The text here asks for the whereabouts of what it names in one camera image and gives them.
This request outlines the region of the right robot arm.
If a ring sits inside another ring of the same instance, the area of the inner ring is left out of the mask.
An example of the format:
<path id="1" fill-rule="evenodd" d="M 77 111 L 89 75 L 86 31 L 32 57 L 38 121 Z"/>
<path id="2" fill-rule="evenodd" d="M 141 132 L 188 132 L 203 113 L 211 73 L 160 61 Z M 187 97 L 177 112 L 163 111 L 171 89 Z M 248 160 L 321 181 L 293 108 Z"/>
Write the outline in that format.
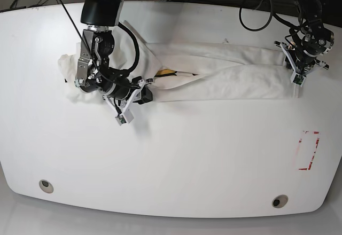
<path id="1" fill-rule="evenodd" d="M 75 78 L 76 86 L 83 92 L 100 92 L 103 99 L 113 103 L 118 112 L 121 112 L 120 103 L 132 100 L 141 105 L 153 99 L 152 92 L 140 76 L 132 80 L 128 78 L 138 65 L 140 50 L 135 35 L 119 22 L 122 6 L 123 0 L 85 0 L 81 23 L 88 27 L 81 35 L 81 53 Z M 134 45 L 135 57 L 128 69 L 110 67 L 109 56 L 115 46 L 110 27 L 114 26 L 126 32 Z"/>

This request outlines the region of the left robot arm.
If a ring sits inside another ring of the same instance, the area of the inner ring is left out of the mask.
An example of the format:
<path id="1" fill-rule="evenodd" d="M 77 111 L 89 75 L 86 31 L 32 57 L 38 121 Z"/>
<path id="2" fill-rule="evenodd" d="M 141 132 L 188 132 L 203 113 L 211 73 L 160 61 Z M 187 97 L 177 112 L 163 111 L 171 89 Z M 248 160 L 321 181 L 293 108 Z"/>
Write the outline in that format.
<path id="1" fill-rule="evenodd" d="M 289 27 L 291 41 L 275 42 L 285 54 L 287 68 L 292 69 L 291 82 L 303 86 L 307 75 L 320 69 L 329 69 L 329 65 L 317 59 L 328 53 L 334 45 L 334 33 L 326 29 L 322 21 L 321 0 L 296 0 L 299 11 L 298 25 L 294 25 L 280 18 L 274 17 Z"/>

